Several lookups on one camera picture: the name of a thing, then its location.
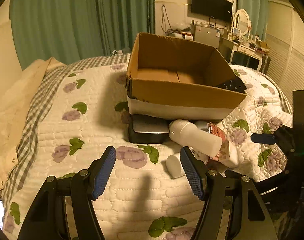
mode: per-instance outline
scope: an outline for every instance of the table leg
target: table leg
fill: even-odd
[[[231,52],[231,57],[230,57],[230,64],[232,64],[232,59],[233,59],[233,55],[234,55],[234,48],[232,49],[232,52]]]
[[[248,67],[248,65],[250,64],[250,56],[247,55],[247,62],[246,62],[246,67]]]
[[[262,66],[262,59],[259,59],[259,60],[258,60],[257,72],[260,71],[261,66]]]

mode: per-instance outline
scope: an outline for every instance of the gray checkered blanket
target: gray checkered blanket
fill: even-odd
[[[19,163],[11,172],[10,178],[5,183],[4,189],[0,191],[5,213],[9,208],[9,201],[12,196],[22,188],[28,171],[33,164],[38,148],[38,124],[42,122],[50,111],[53,98],[62,80],[70,73],[77,70],[127,63],[129,58],[130,54],[83,59],[68,66],[58,67],[44,77],[30,103],[22,138],[17,150]]]

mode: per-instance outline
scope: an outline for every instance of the desk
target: desk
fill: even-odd
[[[249,57],[258,59],[258,67],[257,67],[256,71],[260,70],[260,68],[262,66],[263,54],[255,51],[254,49],[251,49],[251,48],[245,47],[241,44],[238,44],[236,42],[230,41],[226,38],[222,38],[222,40],[220,41],[220,45],[218,47],[218,50],[222,55],[225,55],[226,54],[226,48],[232,50],[230,61],[229,61],[230,64],[232,63],[234,52],[237,51],[237,52],[245,54]]]

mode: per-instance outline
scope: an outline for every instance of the purple flower pattern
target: purple flower pattern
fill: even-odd
[[[266,168],[269,172],[276,172],[282,167],[282,154],[280,152],[272,152],[266,160]]]
[[[129,111],[121,112],[121,121],[122,123],[129,124],[130,123],[130,113]]]
[[[273,130],[277,130],[281,124],[283,124],[283,121],[281,119],[278,119],[277,117],[273,117],[268,121],[269,127]]]
[[[272,88],[270,86],[268,86],[267,88],[269,89],[269,91],[271,92],[272,95],[275,95],[275,89],[274,88]]]
[[[72,82],[72,83],[66,84],[63,88],[63,91],[66,93],[69,93],[69,92],[75,90],[75,88],[76,88],[76,83]]]
[[[126,146],[116,149],[116,158],[122,160],[124,165],[134,169],[142,168],[148,162],[147,155],[141,149]]]
[[[68,155],[70,151],[69,145],[60,145],[54,149],[54,153],[52,153],[52,158],[56,163],[62,162],[65,157]]]
[[[10,214],[8,214],[6,222],[3,225],[3,230],[7,231],[8,233],[12,234],[14,230],[14,218]]]
[[[241,75],[247,75],[247,72],[245,72],[244,70],[242,69],[238,69],[238,72],[241,74]]]
[[[259,99],[258,99],[258,105],[267,106],[267,102],[265,101],[265,98],[259,97]]]
[[[251,83],[247,83],[247,84],[245,84],[245,86],[246,86],[246,89],[250,89],[253,87],[253,85]]]
[[[116,79],[116,82],[118,82],[120,85],[125,85],[126,83],[126,73],[123,73],[119,75],[119,77]]]
[[[69,111],[63,114],[62,120],[74,121],[80,119],[80,112],[78,110]]]
[[[230,140],[235,144],[235,146],[241,145],[246,140],[246,131],[243,129],[235,129],[231,136]]]
[[[190,240],[194,232],[192,227],[176,228],[165,236],[166,240]]]
[[[124,64],[111,65],[111,68],[114,70],[120,70],[120,69],[124,68]]]

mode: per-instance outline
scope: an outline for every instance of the blue gripper pad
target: blue gripper pad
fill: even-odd
[[[193,194],[203,201],[205,198],[203,181],[205,180],[205,185],[207,184],[206,165],[204,162],[195,159],[188,147],[181,149],[180,160]]]
[[[92,171],[92,179],[94,179],[94,184],[92,187],[93,200],[96,200],[99,196],[103,194],[105,186],[107,185],[108,179],[114,167],[115,161],[115,148],[112,146],[108,146]]]

